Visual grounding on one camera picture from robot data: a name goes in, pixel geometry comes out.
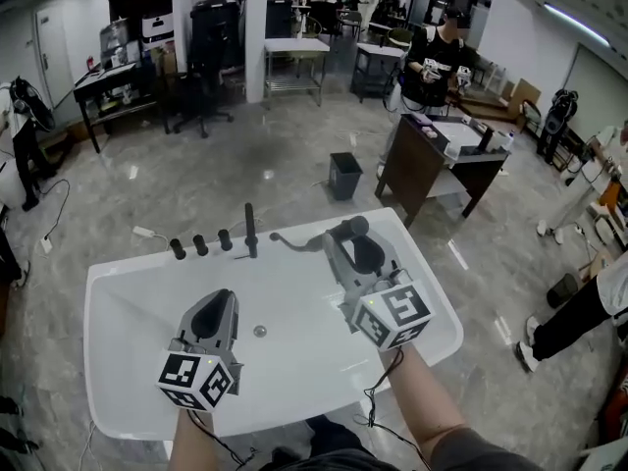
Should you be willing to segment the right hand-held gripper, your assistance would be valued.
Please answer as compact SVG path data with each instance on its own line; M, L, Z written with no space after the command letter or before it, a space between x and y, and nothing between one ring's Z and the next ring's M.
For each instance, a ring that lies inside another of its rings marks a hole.
M360 332L380 351L415 340L436 317L433 274L421 265L406 267L395 258L393 245L372 232L360 237L360 269L329 233L323 250L344 289L340 311L353 333Z

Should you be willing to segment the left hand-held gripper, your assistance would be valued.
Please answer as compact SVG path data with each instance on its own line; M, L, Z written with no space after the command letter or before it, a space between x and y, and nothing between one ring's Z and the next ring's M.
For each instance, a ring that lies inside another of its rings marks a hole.
M227 394L238 395L243 364L220 343L205 347L200 341L235 340L239 301L229 289L214 291L190 307L179 334L160 354L155 386L176 407L213 413Z

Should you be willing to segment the black handheld shower head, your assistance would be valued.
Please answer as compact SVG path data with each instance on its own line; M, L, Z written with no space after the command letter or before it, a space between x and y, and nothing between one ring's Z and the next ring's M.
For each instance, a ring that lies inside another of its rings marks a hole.
M327 233L337 242L351 241L360 236L366 236L370 225L363 216L355 216L348 220L342 220L335 227L327 230Z

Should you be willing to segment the person's right forearm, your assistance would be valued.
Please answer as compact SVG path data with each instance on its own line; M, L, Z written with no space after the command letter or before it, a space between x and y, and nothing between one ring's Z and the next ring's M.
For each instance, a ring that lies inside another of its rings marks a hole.
M437 444L466 426L457 405L414 345L404 345L400 364L388 373L402 417L426 459Z

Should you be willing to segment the person's left forearm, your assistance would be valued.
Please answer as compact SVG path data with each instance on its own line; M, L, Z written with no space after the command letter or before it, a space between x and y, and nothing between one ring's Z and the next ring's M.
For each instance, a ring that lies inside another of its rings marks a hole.
M217 471L214 442L180 411L168 471Z

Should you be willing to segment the black trash bin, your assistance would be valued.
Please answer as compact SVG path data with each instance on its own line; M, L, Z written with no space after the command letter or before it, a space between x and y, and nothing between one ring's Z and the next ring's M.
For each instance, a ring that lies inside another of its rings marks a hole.
M332 153L328 186L334 200L351 199L362 174L363 171L351 152Z

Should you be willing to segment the black curved tub spout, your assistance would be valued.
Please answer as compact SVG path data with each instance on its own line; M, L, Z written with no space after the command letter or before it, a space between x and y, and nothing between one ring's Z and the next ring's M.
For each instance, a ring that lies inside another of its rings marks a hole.
M256 220L254 217L253 206L250 202L244 204L244 214L245 214L245 245L248 248L249 257L251 259L255 259L258 256L257 252L257 243L258 239L256 236Z

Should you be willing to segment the dark brown desk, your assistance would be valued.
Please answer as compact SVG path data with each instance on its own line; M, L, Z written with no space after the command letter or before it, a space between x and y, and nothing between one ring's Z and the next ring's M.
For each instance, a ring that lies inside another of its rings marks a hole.
M433 144L437 137L431 128L433 121L459 121L480 135L485 130L475 120L464 122L461 117L434 116L428 125L422 125L414 115L401 117L375 196L380 198L388 188L406 214L406 227L412 225L428 198L452 193L468 194L469 201L462 210L462 217L468 218L509 156L509 152L496 149L492 140L487 152L476 149L463 153L450 142L442 153Z

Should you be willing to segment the white countertop basin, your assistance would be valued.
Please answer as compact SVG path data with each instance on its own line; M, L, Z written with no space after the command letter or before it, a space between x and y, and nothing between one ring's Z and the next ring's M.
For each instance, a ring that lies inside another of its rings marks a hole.
M459 146L463 153L473 152L482 140L477 131L459 121L433 121L431 128L437 133L433 144L442 153L450 142Z

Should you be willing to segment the dark table with white top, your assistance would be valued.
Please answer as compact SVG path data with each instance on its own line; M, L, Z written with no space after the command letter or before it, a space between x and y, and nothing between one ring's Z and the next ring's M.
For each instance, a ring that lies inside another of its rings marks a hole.
M401 48L358 42L350 92L360 103L366 98L387 98L404 57L405 51Z

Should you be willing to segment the person's dark grey shirt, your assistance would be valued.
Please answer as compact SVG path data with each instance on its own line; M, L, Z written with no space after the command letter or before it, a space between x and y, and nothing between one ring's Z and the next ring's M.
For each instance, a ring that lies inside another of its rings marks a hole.
M544 471L531 460L493 445L469 428L445 435L436 445L431 471ZM399 471L364 449L343 448L290 463L270 462L259 471Z

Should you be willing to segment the brown cardboard box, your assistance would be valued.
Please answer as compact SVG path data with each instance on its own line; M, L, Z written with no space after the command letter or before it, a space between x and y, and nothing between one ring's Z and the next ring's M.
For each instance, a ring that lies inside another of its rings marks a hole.
M524 101L530 101L536 105L541 97L541 92L530 82L521 78L517 84L508 80L501 92L501 98L506 102L506 115L510 119L516 119Z

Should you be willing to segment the white robot vacuum dock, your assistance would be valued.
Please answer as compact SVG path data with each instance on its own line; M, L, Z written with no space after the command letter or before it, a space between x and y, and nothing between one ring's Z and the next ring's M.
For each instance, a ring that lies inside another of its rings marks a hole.
M173 40L173 14L144 16L141 19L141 38L146 45Z

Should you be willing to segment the silver appliance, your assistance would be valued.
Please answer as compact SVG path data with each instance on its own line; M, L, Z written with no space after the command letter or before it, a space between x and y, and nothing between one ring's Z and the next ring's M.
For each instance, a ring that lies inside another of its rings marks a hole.
M111 22L100 30L100 61L105 70L125 65L128 59L127 45L130 43L129 20Z

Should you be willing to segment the white door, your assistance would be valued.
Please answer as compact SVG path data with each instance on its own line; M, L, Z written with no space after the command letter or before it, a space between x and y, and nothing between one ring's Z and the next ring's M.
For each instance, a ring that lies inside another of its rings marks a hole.
M59 6L36 12L40 59L51 106L56 108L73 90L63 12Z

